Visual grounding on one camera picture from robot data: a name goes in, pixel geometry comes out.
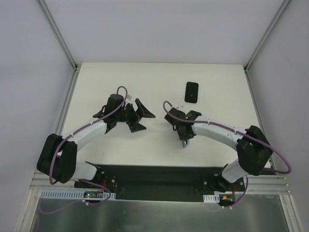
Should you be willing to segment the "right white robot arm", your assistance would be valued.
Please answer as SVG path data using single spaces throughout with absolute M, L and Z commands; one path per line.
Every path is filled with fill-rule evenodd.
M 184 147 L 194 136 L 204 136 L 237 152 L 235 161 L 225 165 L 218 175 L 207 181 L 211 189 L 219 192 L 229 190 L 237 180 L 248 174 L 259 176 L 273 153 L 265 146 L 269 144 L 265 135 L 253 125 L 248 129 L 231 128 L 211 121 L 200 112 L 191 110 L 185 114 L 174 107 L 167 112 L 164 119 L 178 133 Z

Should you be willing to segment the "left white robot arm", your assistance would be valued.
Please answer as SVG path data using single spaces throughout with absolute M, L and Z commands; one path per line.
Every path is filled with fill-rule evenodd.
M 71 179 L 85 179 L 91 188 L 101 185 L 101 171 L 94 164 L 78 162 L 78 152 L 91 141 L 111 131 L 117 123 L 126 123 L 131 133 L 143 131 L 142 118 L 155 118 L 139 99 L 135 99 L 137 108 L 126 103 L 120 94 L 112 94 L 107 104 L 93 115 L 85 125 L 67 135 L 50 134 L 44 143 L 36 168 L 48 175 L 53 184 L 67 183 Z

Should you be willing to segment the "lilac phone case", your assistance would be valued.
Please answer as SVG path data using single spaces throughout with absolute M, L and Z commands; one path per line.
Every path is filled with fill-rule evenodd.
M 183 148 L 186 148 L 188 147 L 190 141 L 189 140 L 182 140 L 182 145 L 183 145 Z

